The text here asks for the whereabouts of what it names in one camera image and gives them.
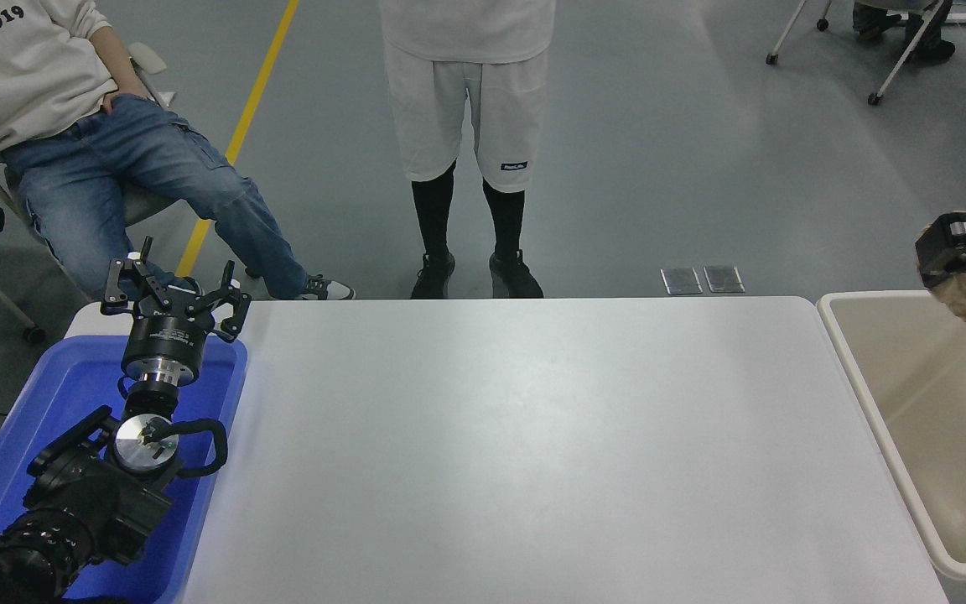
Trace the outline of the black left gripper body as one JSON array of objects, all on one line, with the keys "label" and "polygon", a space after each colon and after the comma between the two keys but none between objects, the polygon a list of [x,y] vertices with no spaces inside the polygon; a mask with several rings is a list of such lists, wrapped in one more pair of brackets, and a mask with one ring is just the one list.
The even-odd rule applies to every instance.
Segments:
[{"label": "black left gripper body", "polygon": [[200,373],[208,333],[214,329],[210,307],[192,299],[174,299],[161,310],[146,298],[131,310],[132,329],[122,359],[124,373],[146,373],[150,366],[172,361],[183,373]]}]

